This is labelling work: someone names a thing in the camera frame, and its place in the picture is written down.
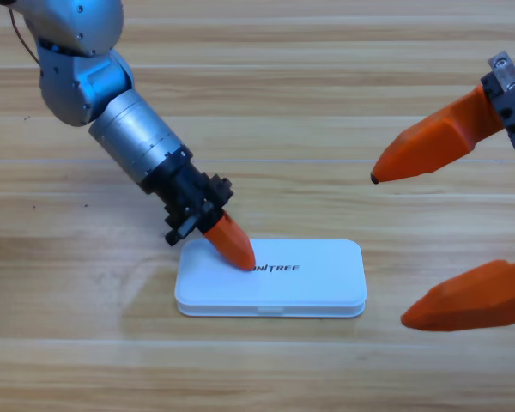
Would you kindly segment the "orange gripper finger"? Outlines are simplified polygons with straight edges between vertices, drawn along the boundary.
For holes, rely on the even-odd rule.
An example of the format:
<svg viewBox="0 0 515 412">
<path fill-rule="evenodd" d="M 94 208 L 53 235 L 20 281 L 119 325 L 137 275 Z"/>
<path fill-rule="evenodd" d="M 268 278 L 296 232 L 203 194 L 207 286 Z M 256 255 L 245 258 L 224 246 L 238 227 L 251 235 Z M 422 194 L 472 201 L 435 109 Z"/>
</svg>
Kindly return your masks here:
<svg viewBox="0 0 515 412">
<path fill-rule="evenodd" d="M 401 316 L 401 323 L 424 331 L 515 324 L 515 263 L 494 260 L 436 285 Z"/>
</svg>

